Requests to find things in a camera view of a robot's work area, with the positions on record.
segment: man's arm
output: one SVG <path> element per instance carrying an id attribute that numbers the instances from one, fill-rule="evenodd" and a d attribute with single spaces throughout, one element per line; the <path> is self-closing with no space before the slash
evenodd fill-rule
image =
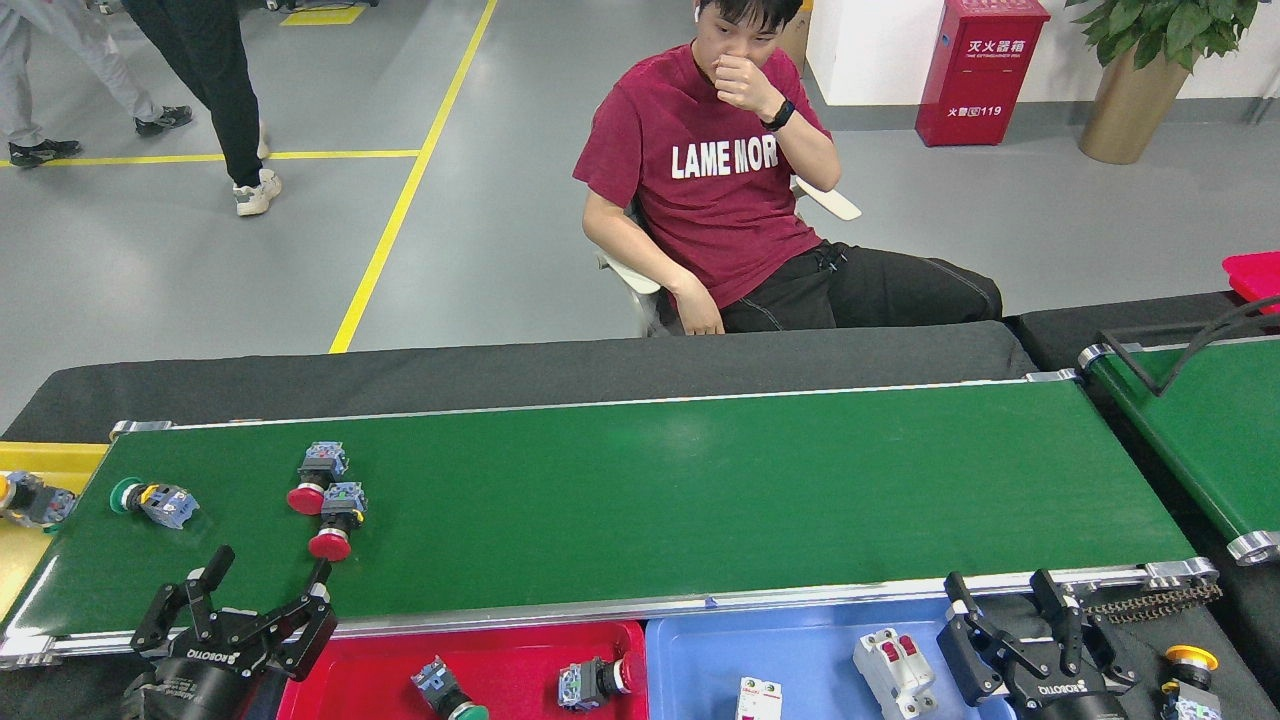
<path id="1" fill-rule="evenodd" d="M 667 288 L 676 297 L 680 322 L 687 334 L 724 333 L 719 309 L 701 281 L 668 258 L 622 208 L 593 190 L 586 191 L 582 232 L 605 252 Z"/>
<path id="2" fill-rule="evenodd" d="M 773 87 L 760 68 L 746 58 L 722 55 L 716 63 L 716 90 L 719 99 L 741 110 L 755 113 L 760 122 L 769 122 L 787 100 Z M 827 192 L 840 182 L 840 155 L 836 143 L 801 113 L 792 113 L 787 124 L 773 132 L 778 147 L 791 169 L 805 182 Z"/>

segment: black sneaker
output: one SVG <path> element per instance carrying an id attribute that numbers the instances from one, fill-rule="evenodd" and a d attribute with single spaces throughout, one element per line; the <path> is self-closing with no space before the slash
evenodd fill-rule
<path id="1" fill-rule="evenodd" d="M 142 137 L 152 137 L 166 129 L 180 128 L 189 122 L 191 108 L 188 105 L 179 108 L 169 108 L 166 105 L 164 113 L 160 113 L 160 117 L 150 123 L 133 118 L 133 129 L 138 131 L 138 135 Z"/>
<path id="2" fill-rule="evenodd" d="M 9 143 L 9 164 L 15 168 L 35 168 L 50 160 L 73 158 L 84 151 L 76 140 L 46 140 L 35 147 Z"/>

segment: metal chain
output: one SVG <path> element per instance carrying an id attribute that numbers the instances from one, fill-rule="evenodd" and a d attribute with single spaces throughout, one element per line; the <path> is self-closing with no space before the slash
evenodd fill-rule
<path id="1" fill-rule="evenodd" d="M 1084 611 L 1089 615 L 1103 615 L 1115 624 L 1144 623 L 1207 605 L 1220 597 L 1222 588 L 1210 584 L 1092 605 Z"/>

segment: white sneaker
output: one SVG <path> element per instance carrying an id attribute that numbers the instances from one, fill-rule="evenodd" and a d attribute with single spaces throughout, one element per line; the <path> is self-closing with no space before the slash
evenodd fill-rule
<path id="1" fill-rule="evenodd" d="M 266 160 L 271 156 L 271 149 L 266 145 L 266 122 L 257 120 L 257 159 Z"/>
<path id="2" fill-rule="evenodd" d="M 236 214 L 241 218 L 247 215 L 261 215 L 271 206 L 271 199 L 284 190 L 280 177 L 273 170 L 262 168 L 257 172 L 261 181 L 256 187 L 232 186 L 232 195 L 236 196 Z"/>

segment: chair armrest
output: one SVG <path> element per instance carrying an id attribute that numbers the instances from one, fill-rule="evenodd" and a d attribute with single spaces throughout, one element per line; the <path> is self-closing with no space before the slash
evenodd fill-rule
<path id="1" fill-rule="evenodd" d="M 863 214 L 856 205 L 849 201 L 847 197 L 841 195 L 838 191 L 832 190 L 831 192 L 823 192 L 817 187 L 806 183 L 799 176 L 791 178 L 792 187 L 799 188 L 809 197 L 813 197 L 818 205 L 822 205 L 832 215 L 840 218 L 841 220 L 852 220 Z"/>
<path id="2" fill-rule="evenodd" d="M 622 282 L 627 283 L 627 287 L 639 295 L 653 295 L 662 290 L 660 284 L 649 279 L 646 275 L 641 275 L 603 250 L 595 251 L 595 261 L 599 263 L 602 270 L 608 268 L 617 273 L 618 277 L 622 278 Z"/>

